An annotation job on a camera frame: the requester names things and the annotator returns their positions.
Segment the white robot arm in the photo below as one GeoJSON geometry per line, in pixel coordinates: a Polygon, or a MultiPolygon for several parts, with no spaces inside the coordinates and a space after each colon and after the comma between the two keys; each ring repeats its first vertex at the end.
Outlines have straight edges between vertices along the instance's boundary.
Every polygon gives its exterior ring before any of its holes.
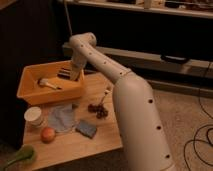
{"type": "Polygon", "coordinates": [[[131,69],[97,51],[96,43],[91,32],[70,37],[70,78],[75,80],[89,62],[114,85],[113,107],[131,171],[177,171],[152,87],[131,69]]]}

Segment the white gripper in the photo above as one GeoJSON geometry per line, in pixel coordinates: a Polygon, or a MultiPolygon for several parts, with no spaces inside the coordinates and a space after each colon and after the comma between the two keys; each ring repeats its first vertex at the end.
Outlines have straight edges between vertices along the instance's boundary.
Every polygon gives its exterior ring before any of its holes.
{"type": "Polygon", "coordinates": [[[70,69],[70,80],[71,81],[76,81],[79,78],[81,69],[83,69],[86,66],[86,59],[83,57],[76,57],[74,56],[72,58],[72,63],[76,67],[72,67],[70,69]]]}

